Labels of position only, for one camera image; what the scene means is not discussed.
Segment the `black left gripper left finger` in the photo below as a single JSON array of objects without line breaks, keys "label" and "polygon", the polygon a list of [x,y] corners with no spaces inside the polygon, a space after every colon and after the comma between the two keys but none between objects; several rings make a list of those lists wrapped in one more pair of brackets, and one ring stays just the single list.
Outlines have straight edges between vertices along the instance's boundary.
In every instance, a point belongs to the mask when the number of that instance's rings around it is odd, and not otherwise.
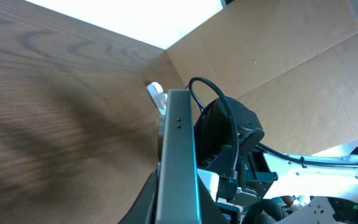
[{"label": "black left gripper left finger", "polygon": [[152,172],[119,224],[153,224],[158,194],[158,175]]}]

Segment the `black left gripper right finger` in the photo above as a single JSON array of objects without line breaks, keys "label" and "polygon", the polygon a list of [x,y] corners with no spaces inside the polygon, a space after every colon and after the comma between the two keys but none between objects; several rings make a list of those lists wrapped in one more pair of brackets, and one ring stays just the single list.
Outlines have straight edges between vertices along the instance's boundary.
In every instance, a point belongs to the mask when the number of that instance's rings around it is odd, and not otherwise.
[{"label": "black left gripper right finger", "polygon": [[215,204],[200,177],[198,177],[198,191],[202,224],[229,224],[229,221]]}]

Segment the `Galaxy S25 Ultra smartphone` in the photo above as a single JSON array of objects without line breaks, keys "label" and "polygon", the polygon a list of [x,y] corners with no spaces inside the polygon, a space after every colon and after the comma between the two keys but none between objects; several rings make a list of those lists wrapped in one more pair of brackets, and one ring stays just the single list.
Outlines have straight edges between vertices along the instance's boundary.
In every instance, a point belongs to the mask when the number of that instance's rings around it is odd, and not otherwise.
[{"label": "Galaxy S25 Ultra smartphone", "polygon": [[156,223],[201,223],[189,90],[169,90]]}]

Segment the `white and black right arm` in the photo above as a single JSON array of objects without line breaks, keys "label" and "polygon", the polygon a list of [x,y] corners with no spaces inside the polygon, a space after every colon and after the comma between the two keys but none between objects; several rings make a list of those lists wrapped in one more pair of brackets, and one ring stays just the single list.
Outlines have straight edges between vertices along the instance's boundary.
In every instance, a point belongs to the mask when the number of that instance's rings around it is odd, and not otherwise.
[{"label": "white and black right arm", "polygon": [[358,223],[358,147],[339,157],[283,154],[262,143],[257,115],[233,98],[200,106],[200,169],[219,176],[231,223]]}]

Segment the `person in background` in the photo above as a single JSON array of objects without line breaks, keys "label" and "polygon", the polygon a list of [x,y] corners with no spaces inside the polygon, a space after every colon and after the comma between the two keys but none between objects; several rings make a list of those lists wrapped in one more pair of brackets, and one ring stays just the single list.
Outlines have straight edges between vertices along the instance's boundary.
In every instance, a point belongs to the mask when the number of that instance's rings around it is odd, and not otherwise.
[{"label": "person in background", "polygon": [[[294,196],[281,196],[282,202],[292,212],[295,213],[305,206]],[[257,215],[254,219],[254,224],[273,224],[283,220],[290,214],[273,199],[263,199],[260,205],[257,206]]]}]

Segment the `white power strip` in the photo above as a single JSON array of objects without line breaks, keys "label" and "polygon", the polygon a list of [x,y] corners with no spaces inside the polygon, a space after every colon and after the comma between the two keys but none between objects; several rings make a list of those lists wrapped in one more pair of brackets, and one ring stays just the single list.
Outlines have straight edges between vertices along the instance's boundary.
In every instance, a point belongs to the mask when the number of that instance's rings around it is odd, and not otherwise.
[{"label": "white power strip", "polygon": [[165,115],[167,109],[167,94],[164,92],[162,86],[157,82],[152,82],[147,85],[147,91],[160,114]]}]

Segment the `cardboard panel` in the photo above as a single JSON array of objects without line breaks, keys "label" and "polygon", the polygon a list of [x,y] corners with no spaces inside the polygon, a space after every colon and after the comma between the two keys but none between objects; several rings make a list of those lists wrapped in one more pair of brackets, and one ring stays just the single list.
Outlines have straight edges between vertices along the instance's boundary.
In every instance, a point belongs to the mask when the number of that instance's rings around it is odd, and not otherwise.
[{"label": "cardboard panel", "polygon": [[314,154],[358,139],[358,21],[347,1],[234,1],[168,48],[254,111],[264,144]]}]

